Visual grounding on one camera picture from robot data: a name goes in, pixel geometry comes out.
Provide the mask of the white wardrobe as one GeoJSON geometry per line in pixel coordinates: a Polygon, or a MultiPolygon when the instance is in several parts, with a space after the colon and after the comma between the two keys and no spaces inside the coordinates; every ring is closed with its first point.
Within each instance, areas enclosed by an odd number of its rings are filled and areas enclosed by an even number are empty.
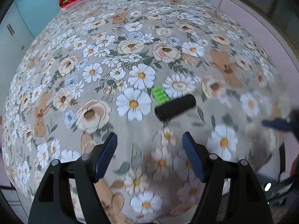
{"type": "Polygon", "coordinates": [[[21,60],[33,42],[15,3],[1,22],[1,93],[7,93],[21,60]]]}

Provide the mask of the floral bed sheet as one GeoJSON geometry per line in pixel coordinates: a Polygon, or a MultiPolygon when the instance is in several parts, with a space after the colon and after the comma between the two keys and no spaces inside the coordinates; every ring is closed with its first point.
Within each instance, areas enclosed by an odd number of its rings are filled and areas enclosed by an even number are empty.
{"type": "Polygon", "coordinates": [[[112,223],[187,223],[204,185],[189,131],[223,160],[258,171],[285,137],[261,125],[289,111],[281,75],[231,17],[203,0],[86,0],[26,51],[3,110],[8,178],[33,201],[50,162],[77,160],[110,133],[118,146],[96,190],[112,223]],[[155,115],[151,89],[196,107],[155,115]]]}

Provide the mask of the green toy brick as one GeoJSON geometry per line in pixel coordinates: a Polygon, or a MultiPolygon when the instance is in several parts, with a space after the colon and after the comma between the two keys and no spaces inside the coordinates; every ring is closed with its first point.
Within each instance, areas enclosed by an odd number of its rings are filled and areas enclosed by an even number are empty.
{"type": "Polygon", "coordinates": [[[151,89],[151,93],[153,98],[156,100],[159,106],[167,103],[170,101],[168,95],[165,93],[162,87],[155,86],[151,89]]]}

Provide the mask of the black foam cylinder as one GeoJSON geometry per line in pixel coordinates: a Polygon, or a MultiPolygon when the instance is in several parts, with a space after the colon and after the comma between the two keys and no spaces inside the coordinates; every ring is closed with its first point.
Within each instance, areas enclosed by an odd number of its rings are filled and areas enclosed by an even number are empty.
{"type": "Polygon", "coordinates": [[[196,99],[188,94],[156,107],[155,115],[161,122],[167,122],[194,107],[196,107],[196,99]]]}

